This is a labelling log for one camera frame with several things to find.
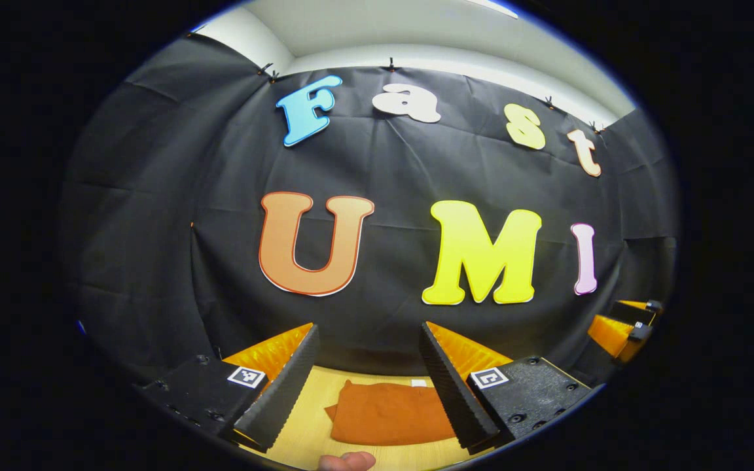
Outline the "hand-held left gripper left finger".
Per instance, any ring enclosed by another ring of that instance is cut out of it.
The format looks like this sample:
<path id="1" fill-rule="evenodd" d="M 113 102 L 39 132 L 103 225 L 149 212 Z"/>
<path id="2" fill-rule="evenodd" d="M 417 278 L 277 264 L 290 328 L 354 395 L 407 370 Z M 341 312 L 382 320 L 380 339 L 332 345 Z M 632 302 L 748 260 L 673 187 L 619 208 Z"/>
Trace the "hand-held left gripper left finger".
<path id="1" fill-rule="evenodd" d="M 319 339 L 317 325 L 305 324 L 224 360 L 196 355 L 140 391 L 205 433 L 264 453 L 301 394 Z"/>

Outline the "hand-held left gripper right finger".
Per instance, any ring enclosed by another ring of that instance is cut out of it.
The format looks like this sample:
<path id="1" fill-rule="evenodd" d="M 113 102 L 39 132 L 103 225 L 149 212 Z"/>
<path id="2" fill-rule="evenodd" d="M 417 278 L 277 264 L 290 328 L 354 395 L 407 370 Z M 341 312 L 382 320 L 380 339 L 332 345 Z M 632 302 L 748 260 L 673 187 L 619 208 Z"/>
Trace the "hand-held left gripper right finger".
<path id="1" fill-rule="evenodd" d="M 419 351 L 461 447 L 519 444 L 591 399 L 594 390 L 541 356 L 511 360 L 431 322 Z"/>

